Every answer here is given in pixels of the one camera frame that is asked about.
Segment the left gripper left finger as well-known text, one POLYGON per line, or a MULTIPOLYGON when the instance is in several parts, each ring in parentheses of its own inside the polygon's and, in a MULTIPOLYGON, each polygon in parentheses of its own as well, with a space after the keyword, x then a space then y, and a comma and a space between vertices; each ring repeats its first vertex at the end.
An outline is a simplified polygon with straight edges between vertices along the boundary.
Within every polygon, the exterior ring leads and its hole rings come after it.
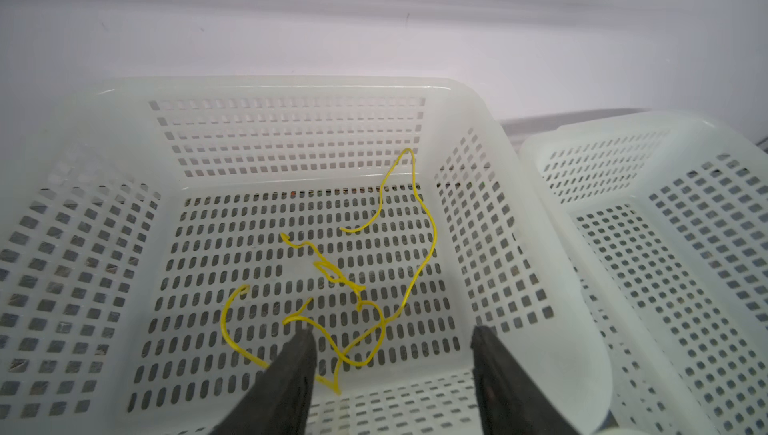
POLYGON ((303 434, 317 365, 316 341, 300 329, 214 434, 303 434))

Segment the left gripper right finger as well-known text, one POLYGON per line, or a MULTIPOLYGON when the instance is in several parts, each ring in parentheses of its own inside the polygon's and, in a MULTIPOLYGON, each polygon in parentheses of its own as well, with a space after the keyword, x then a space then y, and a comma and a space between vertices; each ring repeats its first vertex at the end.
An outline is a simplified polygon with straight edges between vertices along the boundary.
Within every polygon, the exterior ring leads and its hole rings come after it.
POLYGON ((485 434, 576 432, 490 328, 473 329, 471 349, 475 394, 485 434))

